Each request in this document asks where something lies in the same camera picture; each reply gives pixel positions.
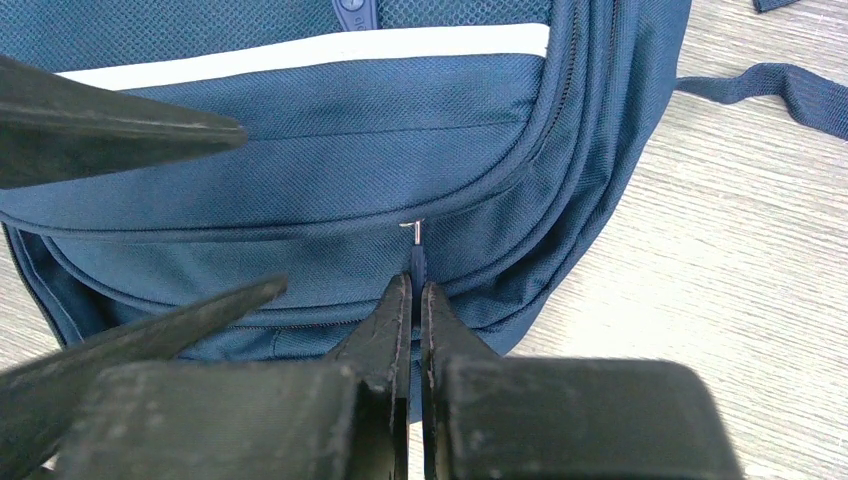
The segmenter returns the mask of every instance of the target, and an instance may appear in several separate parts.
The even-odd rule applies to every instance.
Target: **bag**
[[[196,161],[0,191],[21,277],[59,341],[74,345],[288,272],[286,295],[181,355],[266,361],[317,358],[348,335],[407,268],[412,234],[399,225],[421,218],[429,279],[506,354],[621,197],[678,86],[690,2],[96,6],[7,2],[0,53],[235,118],[250,141]],[[799,74],[819,82],[804,90],[814,94],[826,82],[758,68],[679,87],[730,102],[792,84],[752,77]],[[790,107],[848,136],[832,116],[816,124],[825,110],[811,98]],[[418,419],[417,364],[412,378]]]

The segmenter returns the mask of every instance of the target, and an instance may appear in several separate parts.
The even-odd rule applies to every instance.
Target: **black pointed object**
[[[102,370],[173,358],[273,300],[286,285],[285,277],[269,278],[159,318],[107,330],[0,376],[0,478],[23,478],[52,455],[78,402]]]
[[[247,142],[235,120],[83,85],[0,55],[0,188],[163,165]]]

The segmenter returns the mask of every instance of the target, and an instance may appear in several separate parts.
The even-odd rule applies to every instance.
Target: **blue backpack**
[[[6,1],[0,54],[232,117],[250,141],[0,191],[20,275],[63,345],[285,271],[288,293],[181,357],[319,357],[408,268],[400,224],[424,219],[429,278],[506,354],[609,219],[675,88],[780,94],[848,139],[846,89],[796,67],[678,81],[687,0],[104,5]]]

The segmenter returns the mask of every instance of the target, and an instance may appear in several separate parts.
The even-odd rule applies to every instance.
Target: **black robotic claw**
[[[21,478],[64,434],[56,472],[38,478],[406,478],[412,312],[420,308],[427,478],[742,478],[692,371],[655,361],[499,358],[438,285],[427,284],[413,305],[407,275],[393,278],[374,312],[321,360],[124,364],[101,373],[81,399],[93,370],[170,356],[281,288],[263,283],[138,327],[158,326],[157,343],[169,345],[159,351],[144,346],[143,334],[110,333],[4,375],[0,476]],[[189,339],[178,324],[192,321],[205,327]],[[52,405],[37,400],[48,396]]]

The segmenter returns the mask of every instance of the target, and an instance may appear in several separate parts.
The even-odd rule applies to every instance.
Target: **logo on zipper pull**
[[[377,0],[333,0],[333,9],[346,32],[377,30]]]

